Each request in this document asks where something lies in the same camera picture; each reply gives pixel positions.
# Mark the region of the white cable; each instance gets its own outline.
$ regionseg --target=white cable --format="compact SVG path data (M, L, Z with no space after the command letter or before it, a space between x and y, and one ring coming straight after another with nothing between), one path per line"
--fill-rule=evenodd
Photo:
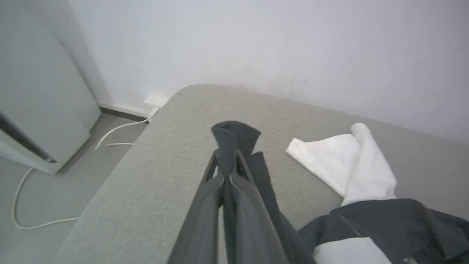
M133 122L133 123L128 123L128 124L123 124L123 125L120 125L120 126L117 126L113 129L111 129L108 133L106 133L106 135L104 135L104 137L102 137L99 142L97 143L96 147L94 148L94 150L97 150L98 148L100 147L104 147L104 146L118 146L118 145L133 145L133 143L112 143L112 144L105 144L105 145L101 145L101 143L104 141L104 139L109 136L109 134L111 134L112 132L118 130L119 128L122 128L122 127L126 127L126 126L130 126L130 125L135 125L135 124L141 124L141 123L145 123L147 121L149 121L151 118L153 117L153 115L145 120L142 120L142 121L138 121L138 122Z
M127 145L127 146L132 146L133 143L111 143L111 144L104 144L104 145L101 145L97 148L102 148L102 147L111 147L111 146L120 146L120 145Z
M63 223L63 222L77 220L78 217L73 217L73 218L66 218L66 219L56 220L56 221L48 222L48 223L41 224L41 225L35 225L35 226L22 226L20 223L18 223L18 219L16 219L16 204L18 202L18 196L20 194L21 187L23 187L24 181L26 180L28 175L31 174L33 169L34 168L31 167L25 173L25 175L23 176L23 179L21 179L21 181L20 181L20 185L18 185L18 188L16 189L15 197L13 198L13 204L11 205L11 220L13 221L13 224L16 226L16 228L21 229L21 230L31 230L31 229L36 229L36 228L40 228L40 227L44 227L44 226L48 226L48 225L57 224L57 223Z

